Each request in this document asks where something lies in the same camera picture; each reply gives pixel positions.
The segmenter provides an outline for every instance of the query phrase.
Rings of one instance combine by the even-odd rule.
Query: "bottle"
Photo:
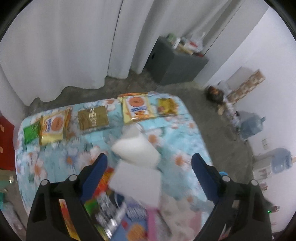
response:
[[[270,163],[272,173],[278,174],[291,168],[292,165],[291,152],[285,148],[277,148],[276,153],[274,154]]]
[[[256,135],[263,130],[263,122],[265,117],[260,118],[258,115],[253,114],[252,117],[243,121],[240,128],[240,135],[243,140],[248,139],[251,136]]]

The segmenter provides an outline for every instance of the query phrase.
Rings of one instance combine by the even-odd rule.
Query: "green snack package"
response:
[[[39,138],[40,121],[24,128],[25,145],[30,144],[36,138]]]

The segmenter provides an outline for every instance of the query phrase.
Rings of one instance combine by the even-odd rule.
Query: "orange label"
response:
[[[59,131],[63,128],[63,125],[64,125],[63,118],[58,116],[53,119],[51,128],[53,131]]]
[[[144,100],[141,97],[135,96],[133,98],[130,98],[128,100],[128,103],[133,106],[133,107],[139,107],[142,106],[144,104]]]
[[[140,241],[146,239],[144,227],[138,223],[134,224],[126,235],[128,241]]]

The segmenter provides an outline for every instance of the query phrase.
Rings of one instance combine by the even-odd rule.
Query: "gold snack package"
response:
[[[147,93],[129,93],[118,96],[122,103],[123,121],[128,124],[132,121],[142,121],[155,118]]]
[[[66,139],[66,131],[72,110],[68,108],[51,115],[44,115],[40,119],[40,145]]]
[[[162,116],[178,115],[178,106],[172,98],[159,98],[157,110]]]
[[[91,132],[109,125],[105,106],[99,106],[78,111],[78,121],[81,131]]]

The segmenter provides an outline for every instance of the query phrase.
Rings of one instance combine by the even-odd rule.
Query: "paper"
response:
[[[132,197],[148,207],[158,208],[161,173],[158,170],[121,161],[110,179],[109,188],[123,196]]]
[[[139,131],[136,125],[130,128],[112,146],[112,151],[128,163],[155,168],[160,160],[159,152]]]

